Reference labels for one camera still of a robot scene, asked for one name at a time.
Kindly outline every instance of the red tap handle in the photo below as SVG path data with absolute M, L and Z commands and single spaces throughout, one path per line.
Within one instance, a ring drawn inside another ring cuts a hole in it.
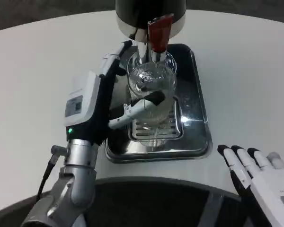
M 166 51 L 169 43 L 170 30 L 174 14 L 167 14 L 157 17 L 148 24 L 148 36 L 151 48 L 154 52 L 162 53 Z

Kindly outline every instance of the white robotic hand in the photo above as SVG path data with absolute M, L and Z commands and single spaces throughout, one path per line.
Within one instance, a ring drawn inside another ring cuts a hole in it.
M 284 162 L 272 152 L 218 146 L 233 184 L 256 227 L 284 227 Z

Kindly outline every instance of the white plastic casing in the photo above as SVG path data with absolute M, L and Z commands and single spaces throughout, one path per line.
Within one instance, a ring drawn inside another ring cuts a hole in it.
M 262 171 L 250 189 L 272 226 L 284 227 L 284 169 Z
M 100 81 L 100 77 L 92 71 L 73 78 L 71 91 L 66 104 L 65 126 L 80 124 L 92 117 L 97 101 Z M 81 109 L 74 111 L 73 108 L 75 108 L 78 100 L 81 100 Z

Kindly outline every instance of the black cable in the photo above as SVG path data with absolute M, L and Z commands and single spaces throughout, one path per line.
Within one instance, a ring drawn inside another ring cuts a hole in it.
M 41 199 L 41 194 L 42 194 L 42 190 L 44 188 L 45 182 L 48 179 L 49 175 L 51 174 L 54 166 L 56 165 L 56 163 L 58 161 L 58 159 L 59 159 L 59 156 L 52 155 L 51 159 L 48 161 L 46 170 L 43 174 L 43 178 L 42 178 L 41 184 L 40 184 L 39 189 L 38 189 L 38 193 L 37 193 L 37 196 L 36 196 L 36 202 L 38 202 Z

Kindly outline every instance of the robot forearm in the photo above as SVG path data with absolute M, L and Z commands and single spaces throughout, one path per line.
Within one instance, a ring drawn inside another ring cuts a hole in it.
M 58 181 L 50 194 L 37 202 L 22 226 L 71 227 L 93 202 L 97 152 L 98 145 L 71 140 Z

